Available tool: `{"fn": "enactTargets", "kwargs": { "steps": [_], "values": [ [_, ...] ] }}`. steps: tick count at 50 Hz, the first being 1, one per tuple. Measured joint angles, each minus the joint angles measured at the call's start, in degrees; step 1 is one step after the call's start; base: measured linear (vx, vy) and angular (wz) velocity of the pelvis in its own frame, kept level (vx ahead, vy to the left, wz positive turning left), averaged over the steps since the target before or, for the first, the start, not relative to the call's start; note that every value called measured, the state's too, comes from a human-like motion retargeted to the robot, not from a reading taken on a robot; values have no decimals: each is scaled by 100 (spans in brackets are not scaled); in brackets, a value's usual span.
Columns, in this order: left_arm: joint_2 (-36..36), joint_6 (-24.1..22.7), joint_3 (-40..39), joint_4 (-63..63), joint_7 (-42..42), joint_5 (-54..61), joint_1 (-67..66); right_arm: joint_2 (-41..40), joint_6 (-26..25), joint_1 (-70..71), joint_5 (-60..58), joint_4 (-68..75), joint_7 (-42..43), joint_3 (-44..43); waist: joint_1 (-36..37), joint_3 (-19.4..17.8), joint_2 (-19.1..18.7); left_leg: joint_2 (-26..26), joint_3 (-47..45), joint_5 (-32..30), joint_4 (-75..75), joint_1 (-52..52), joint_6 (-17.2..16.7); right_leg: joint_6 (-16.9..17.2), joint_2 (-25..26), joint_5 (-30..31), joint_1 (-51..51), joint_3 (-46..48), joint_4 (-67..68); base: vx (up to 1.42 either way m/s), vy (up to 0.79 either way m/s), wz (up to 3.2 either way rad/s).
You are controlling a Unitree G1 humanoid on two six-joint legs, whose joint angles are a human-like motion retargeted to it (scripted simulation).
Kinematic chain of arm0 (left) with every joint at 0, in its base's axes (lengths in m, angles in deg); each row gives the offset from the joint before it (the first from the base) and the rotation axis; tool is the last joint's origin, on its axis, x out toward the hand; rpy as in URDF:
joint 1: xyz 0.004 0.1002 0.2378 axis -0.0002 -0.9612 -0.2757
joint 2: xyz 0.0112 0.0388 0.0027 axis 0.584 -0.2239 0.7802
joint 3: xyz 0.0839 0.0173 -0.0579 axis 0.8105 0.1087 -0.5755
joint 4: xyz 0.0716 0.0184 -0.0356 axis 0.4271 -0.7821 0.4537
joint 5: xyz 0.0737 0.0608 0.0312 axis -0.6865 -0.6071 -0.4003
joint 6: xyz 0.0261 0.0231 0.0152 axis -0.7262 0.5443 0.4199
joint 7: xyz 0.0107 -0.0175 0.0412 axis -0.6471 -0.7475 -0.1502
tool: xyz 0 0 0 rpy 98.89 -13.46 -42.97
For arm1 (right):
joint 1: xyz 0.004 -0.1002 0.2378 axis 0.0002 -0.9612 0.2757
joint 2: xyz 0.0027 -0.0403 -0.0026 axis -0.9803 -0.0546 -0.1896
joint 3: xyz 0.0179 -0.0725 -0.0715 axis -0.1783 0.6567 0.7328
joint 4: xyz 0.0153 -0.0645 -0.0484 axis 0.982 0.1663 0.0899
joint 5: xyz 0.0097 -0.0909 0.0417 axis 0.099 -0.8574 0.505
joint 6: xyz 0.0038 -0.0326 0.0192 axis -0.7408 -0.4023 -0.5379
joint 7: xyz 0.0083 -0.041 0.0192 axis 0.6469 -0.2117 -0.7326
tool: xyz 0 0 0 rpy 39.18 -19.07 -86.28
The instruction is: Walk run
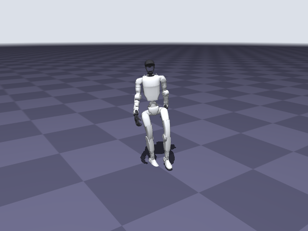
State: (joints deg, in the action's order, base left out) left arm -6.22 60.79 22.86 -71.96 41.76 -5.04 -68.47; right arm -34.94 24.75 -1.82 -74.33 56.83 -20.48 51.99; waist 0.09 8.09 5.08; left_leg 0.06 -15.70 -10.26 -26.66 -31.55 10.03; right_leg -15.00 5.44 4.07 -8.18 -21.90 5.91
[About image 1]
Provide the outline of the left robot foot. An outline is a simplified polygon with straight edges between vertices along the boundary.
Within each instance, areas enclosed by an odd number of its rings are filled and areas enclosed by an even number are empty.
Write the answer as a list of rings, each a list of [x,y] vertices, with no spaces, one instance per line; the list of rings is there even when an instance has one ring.
[[[165,157],[164,157],[163,161],[164,161],[165,166],[166,166],[167,169],[172,169],[172,165],[171,165],[169,160],[165,160]]]

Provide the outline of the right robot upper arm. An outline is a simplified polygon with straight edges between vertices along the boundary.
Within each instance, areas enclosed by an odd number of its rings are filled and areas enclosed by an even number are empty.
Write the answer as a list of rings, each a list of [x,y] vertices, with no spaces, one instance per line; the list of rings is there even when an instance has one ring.
[[[142,96],[141,96],[141,84],[142,83],[142,77],[136,79],[135,81],[135,91],[136,91],[136,95],[135,95],[135,100],[141,100]]]

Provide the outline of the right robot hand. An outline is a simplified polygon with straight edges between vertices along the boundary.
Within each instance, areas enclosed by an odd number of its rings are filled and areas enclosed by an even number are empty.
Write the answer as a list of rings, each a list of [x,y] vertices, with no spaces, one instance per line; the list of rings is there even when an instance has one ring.
[[[139,122],[139,120],[141,121],[141,119],[138,118],[138,110],[135,110],[134,118],[136,125],[141,126],[142,124]]]

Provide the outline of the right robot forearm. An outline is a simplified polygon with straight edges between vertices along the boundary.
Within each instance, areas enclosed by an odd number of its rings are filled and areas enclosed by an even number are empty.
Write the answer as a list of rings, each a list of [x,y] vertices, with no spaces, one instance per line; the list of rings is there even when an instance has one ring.
[[[134,99],[133,114],[135,114],[135,110],[139,109],[139,104],[140,104],[140,101]]]

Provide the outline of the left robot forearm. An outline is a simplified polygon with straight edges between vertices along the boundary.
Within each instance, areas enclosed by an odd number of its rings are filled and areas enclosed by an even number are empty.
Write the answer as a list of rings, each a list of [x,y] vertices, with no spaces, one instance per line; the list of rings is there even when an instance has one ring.
[[[167,105],[167,107],[169,106],[169,105],[168,105],[168,96],[169,96],[169,95],[163,96],[163,98],[164,98],[164,105]]]

